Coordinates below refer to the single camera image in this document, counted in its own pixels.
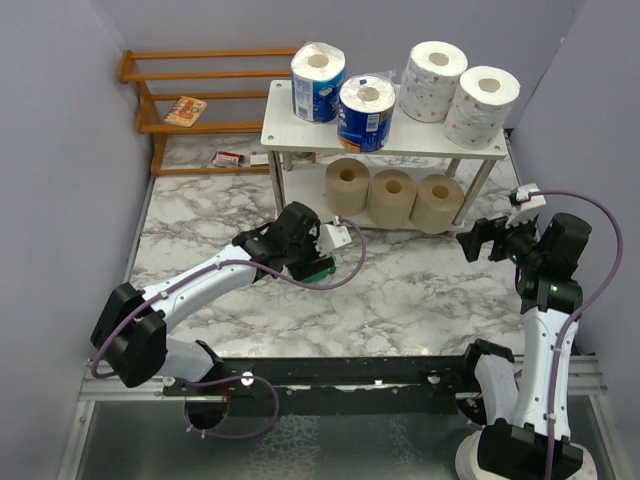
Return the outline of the brown roll green wrapper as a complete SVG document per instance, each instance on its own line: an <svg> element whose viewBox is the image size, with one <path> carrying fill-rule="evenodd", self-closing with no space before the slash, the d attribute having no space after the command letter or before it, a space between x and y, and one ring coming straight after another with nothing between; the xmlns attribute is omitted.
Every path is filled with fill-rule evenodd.
<svg viewBox="0 0 640 480"><path fill-rule="evenodd" d="M303 283L316 283L336 272L335 260L331 255L314 260L298 270L298 280Z"/></svg>

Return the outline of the tan paper roll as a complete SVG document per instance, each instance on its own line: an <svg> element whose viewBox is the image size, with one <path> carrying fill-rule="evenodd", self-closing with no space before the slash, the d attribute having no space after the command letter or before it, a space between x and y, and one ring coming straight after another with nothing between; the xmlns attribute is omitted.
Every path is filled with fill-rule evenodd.
<svg viewBox="0 0 640 480"><path fill-rule="evenodd" d="M351 217L362 212L367 203L369 169L354 158L333 161L325 174L325 195L334 215Z"/></svg>
<svg viewBox="0 0 640 480"><path fill-rule="evenodd" d="M411 223L426 234L439 234L452 225L464 201L464 192L454 179L432 174L416 186L416 198L410 214Z"/></svg>
<svg viewBox="0 0 640 480"><path fill-rule="evenodd" d="M415 197L416 185L407 173L394 169L380 171L370 181L368 215L379 228L403 228L409 221Z"/></svg>

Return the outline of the tan paper roll front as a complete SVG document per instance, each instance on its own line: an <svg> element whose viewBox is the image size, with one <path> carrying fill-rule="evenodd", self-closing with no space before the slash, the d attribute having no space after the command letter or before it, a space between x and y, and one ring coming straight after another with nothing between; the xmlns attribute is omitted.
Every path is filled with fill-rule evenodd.
<svg viewBox="0 0 640 480"><path fill-rule="evenodd" d="M368 215L379 228L403 228L409 221L415 197L416 185L407 173L394 169L380 171L370 181Z"/></svg>

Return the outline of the white dotted roll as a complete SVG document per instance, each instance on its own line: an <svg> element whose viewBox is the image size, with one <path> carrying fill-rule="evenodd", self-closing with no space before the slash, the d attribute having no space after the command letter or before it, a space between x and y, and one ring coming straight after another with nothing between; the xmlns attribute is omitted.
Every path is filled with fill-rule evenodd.
<svg viewBox="0 0 640 480"><path fill-rule="evenodd" d="M401 75L398 105L419 122L443 121L467 68L466 55L454 45L441 41L415 45Z"/></svg>
<svg viewBox="0 0 640 480"><path fill-rule="evenodd" d="M446 137L456 145L479 150L498 137L521 85L511 73L490 66L465 71L444 123Z"/></svg>

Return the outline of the blue roll front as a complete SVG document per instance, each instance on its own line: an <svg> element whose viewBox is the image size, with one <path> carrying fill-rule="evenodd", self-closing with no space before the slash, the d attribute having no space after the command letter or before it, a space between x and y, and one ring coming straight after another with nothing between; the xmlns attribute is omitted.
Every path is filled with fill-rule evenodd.
<svg viewBox="0 0 640 480"><path fill-rule="evenodd" d="M395 87L382 75L365 74L346 80L339 93L339 142L357 153L382 149L389 138L395 104Z"/></svg>

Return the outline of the blue roll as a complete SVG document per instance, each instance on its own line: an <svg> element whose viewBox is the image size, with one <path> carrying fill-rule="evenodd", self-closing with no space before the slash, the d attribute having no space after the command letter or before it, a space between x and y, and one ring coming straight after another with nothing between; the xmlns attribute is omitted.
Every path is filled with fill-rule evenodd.
<svg viewBox="0 0 640 480"><path fill-rule="evenodd" d="M365 74L346 80L339 93L339 142L357 153L382 149L389 138L395 104L395 87L382 75Z"/></svg>
<svg viewBox="0 0 640 480"><path fill-rule="evenodd" d="M290 62L294 114L308 122L328 123L337 115L345 80L342 50L323 42L303 45Z"/></svg>

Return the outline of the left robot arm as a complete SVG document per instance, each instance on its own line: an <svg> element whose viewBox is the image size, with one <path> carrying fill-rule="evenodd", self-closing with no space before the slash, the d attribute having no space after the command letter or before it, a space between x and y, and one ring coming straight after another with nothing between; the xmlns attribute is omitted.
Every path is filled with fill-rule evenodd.
<svg viewBox="0 0 640 480"><path fill-rule="evenodd" d="M173 278L142 289L125 282L110 294L90 340L95 364L137 387L156 375L186 380L206 395L220 385L218 357L202 341L186 343L169 333L217 298L288 270L296 281L332 265L317 242L321 221L293 202L273 222L236 235L218 254Z"/></svg>

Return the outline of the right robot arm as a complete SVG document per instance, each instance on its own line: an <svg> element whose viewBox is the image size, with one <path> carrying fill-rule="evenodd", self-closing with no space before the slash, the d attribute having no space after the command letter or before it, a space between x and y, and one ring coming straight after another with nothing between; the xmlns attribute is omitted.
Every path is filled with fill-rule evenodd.
<svg viewBox="0 0 640 480"><path fill-rule="evenodd" d="M568 374L583 290L572 275L591 233L584 220L556 214L542 235L534 221L475 222L457 236L468 261L493 244L492 261L508 259L519 272L517 292L525 332L521 373L511 351L476 340L459 367L461 383L481 391L485 426L459 445L461 479L578 479L594 474L591 456L571 441Z"/></svg>

